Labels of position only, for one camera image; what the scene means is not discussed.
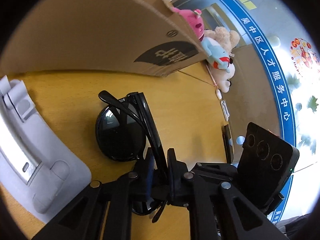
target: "sunglasses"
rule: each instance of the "sunglasses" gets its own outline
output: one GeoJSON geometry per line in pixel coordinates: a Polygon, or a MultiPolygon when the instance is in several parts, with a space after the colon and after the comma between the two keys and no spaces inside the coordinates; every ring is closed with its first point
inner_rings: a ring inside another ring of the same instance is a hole
{"type": "MultiPolygon", "coordinates": [[[[99,98],[108,104],[96,121],[96,139],[101,152],[120,162],[143,159],[148,139],[160,180],[168,185],[166,158],[144,94],[133,92],[118,100],[104,90],[99,98]]],[[[133,203],[132,211],[148,215],[164,205],[163,201],[150,198],[147,202],[133,203]]]]}

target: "cardboard flap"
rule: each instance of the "cardboard flap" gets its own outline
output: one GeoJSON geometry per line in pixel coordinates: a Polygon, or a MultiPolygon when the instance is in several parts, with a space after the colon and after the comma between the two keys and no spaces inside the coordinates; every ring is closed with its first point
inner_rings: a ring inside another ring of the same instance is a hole
{"type": "Polygon", "coordinates": [[[185,24],[144,0],[41,0],[11,36],[0,75],[59,69],[167,75],[206,57],[185,24]]]}
{"type": "Polygon", "coordinates": [[[173,7],[169,0],[143,0],[148,4],[152,5],[157,11],[164,16],[168,17],[172,22],[178,25],[182,31],[184,31],[192,40],[202,49],[201,43],[199,42],[196,34],[188,24],[188,22],[178,13],[171,11],[170,7],[173,7]]]}

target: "blue banner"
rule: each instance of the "blue banner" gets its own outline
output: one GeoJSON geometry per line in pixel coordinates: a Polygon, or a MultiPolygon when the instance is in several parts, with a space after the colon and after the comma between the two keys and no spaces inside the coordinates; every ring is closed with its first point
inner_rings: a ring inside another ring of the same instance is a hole
{"type": "MultiPolygon", "coordinates": [[[[290,92],[283,71],[271,45],[256,22],[243,8],[241,3],[239,3],[237,0],[220,1],[229,9],[229,11],[234,15],[234,17],[250,37],[253,47],[256,50],[262,65],[264,66],[267,78],[274,94],[279,116],[281,132],[280,136],[291,145],[296,146],[296,126],[290,92]]],[[[288,182],[281,191],[285,199],[275,210],[271,220],[273,223],[276,223],[281,219],[283,210],[288,200],[292,178],[293,176],[290,176],[288,182]]]]}

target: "pink plush toy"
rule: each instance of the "pink plush toy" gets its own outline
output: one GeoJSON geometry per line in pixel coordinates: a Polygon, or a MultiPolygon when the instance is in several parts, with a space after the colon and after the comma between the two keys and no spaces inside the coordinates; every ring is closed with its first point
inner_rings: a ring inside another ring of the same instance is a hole
{"type": "Polygon", "coordinates": [[[193,29],[193,31],[197,35],[198,39],[202,41],[204,37],[204,23],[201,18],[202,11],[199,9],[196,9],[194,11],[180,10],[175,7],[171,7],[171,10],[173,12],[180,14],[188,22],[190,27],[193,29]]]}

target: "gray plastic object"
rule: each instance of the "gray plastic object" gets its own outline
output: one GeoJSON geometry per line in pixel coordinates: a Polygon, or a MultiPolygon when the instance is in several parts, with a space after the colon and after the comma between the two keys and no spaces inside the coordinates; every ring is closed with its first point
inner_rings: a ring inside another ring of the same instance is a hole
{"type": "Polygon", "coordinates": [[[91,181],[89,168],[42,119],[23,81],[0,80],[0,182],[49,222],[91,181]]]}

